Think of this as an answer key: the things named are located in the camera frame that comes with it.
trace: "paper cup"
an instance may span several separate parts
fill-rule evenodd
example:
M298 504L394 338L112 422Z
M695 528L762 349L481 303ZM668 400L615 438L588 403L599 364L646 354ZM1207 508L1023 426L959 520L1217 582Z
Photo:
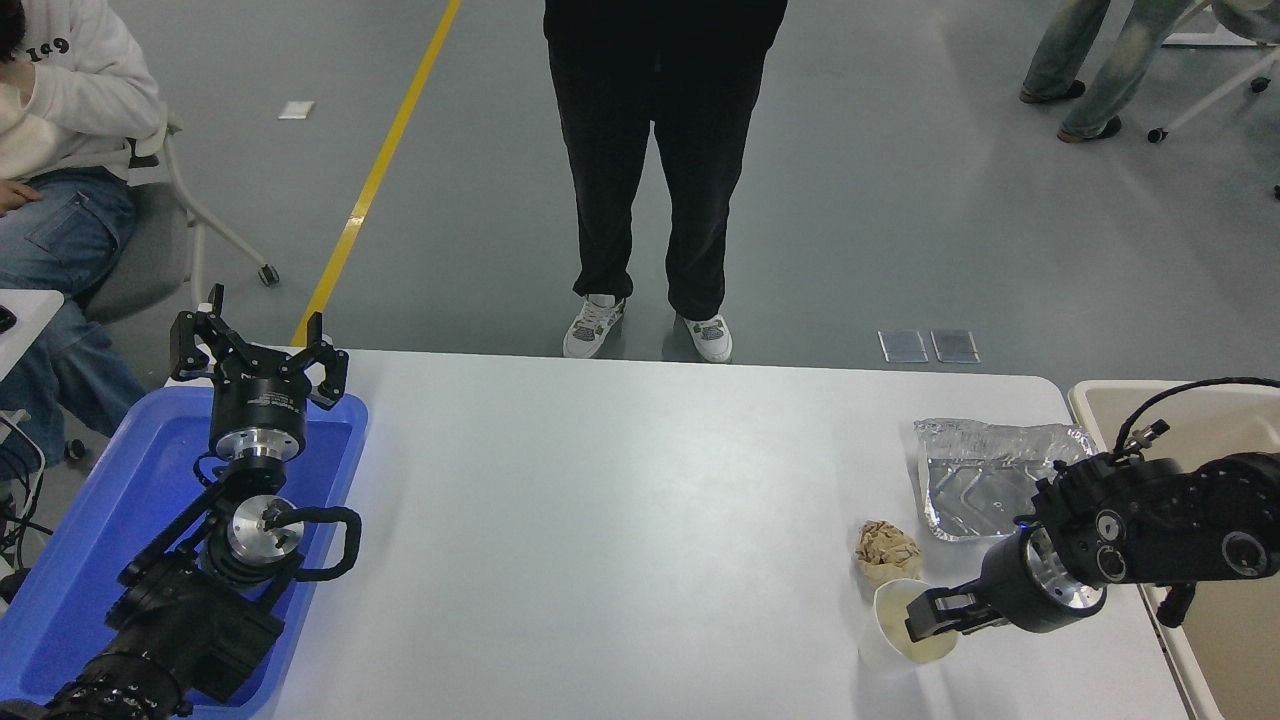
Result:
M929 589L924 580L890 580L876 589L872 612L858 635L858 655L868 669L902 675L951 652L959 633L947 632L913 643L906 634L906 606Z

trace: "person's hand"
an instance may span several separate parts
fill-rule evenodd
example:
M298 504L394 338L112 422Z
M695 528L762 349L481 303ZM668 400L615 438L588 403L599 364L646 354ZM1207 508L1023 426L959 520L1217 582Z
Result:
M36 65L27 60L0 63L0 85L17 87L22 101L31 102L31 94L36 90Z
M45 196L33 187L17 181L0 181L0 215L44 199Z

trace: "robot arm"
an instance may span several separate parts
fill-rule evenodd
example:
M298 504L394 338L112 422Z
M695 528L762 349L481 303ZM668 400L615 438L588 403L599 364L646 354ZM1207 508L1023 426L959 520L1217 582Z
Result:
M1101 610L1111 583L1169 585L1157 619L1178 626L1197 582L1280 571L1280 454L1230 455L1183 473L1171 460L1142 459L1167 429L1160 421L1117 452L1056 465L1036 486L1036 511L987 552L978 579L910 603L911 639L1004 624L1047 633Z
M346 384L347 354L308 323L307 347L289 356L251 345L221 319L221 287L210 304L173 325L174 379L210 377L209 451L227 465L120 573L127 589L106 624L108 647L44 707L0 703L0 720L160 720L192 712L187 693L227 702L284 630L271 614L294 580L323 582L349 570L360 516L346 507L294 507L275 493L285 462L306 447L306 404L332 407ZM215 364L197 348L210 348ZM305 370L320 363L315 389ZM346 544L333 568L303 569L305 523L342 523Z

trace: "white desk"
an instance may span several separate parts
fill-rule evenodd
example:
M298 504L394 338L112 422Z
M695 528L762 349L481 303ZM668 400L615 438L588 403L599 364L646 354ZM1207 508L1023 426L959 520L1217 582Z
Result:
M45 329L54 313L63 306L63 293L52 290L0 288L0 305L18 316L18 324L0 334L0 379L4 379L36 341L40 331Z
M919 520L911 421L1069 421L1047 380L356 351L348 391L360 561L261 717L1184 716L1129 587L906 678L859 664L864 520L913 533L937 584L987 547Z

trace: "gray chair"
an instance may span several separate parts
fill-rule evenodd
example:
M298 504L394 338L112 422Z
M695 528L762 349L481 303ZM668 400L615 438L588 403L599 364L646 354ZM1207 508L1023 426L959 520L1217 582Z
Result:
M1211 6L1213 9L1213 17L1217 18L1217 22L1233 33L1245 40L1257 42L1260 46L1280 44L1280 0L1212 0ZM1175 118L1171 123L1153 128L1147 133L1147 141L1164 141L1169 137L1169 133L1180 128L1206 108L1217 102L1226 94L1245 82L1249 83L1249 90L1254 95L1262 92L1268 85L1271 85L1271 78L1260 76L1258 73L1266 72L1267 76L1271 74L1268 68L1274 69L1274 65L1277 61L1280 61L1280 49L1267 53L1261 60L1240 70L1231 79L1217 86L1217 88L1192 105L1185 113ZM1277 197L1280 197L1280 191L1277 191Z
M137 210L137 228L125 243L115 268L88 292L77 297L84 316L111 323L145 310L173 295L183 282L191 281L192 306L205 301L206 228L241 250L259 268L262 284L280 281L275 268L239 234L206 210L192 197L182 179L173 135L182 129L178 117L164 108L165 124L147 138L133 141L131 168L161 164L168 182L154 182L129 188ZM192 236L187 242L188 232Z

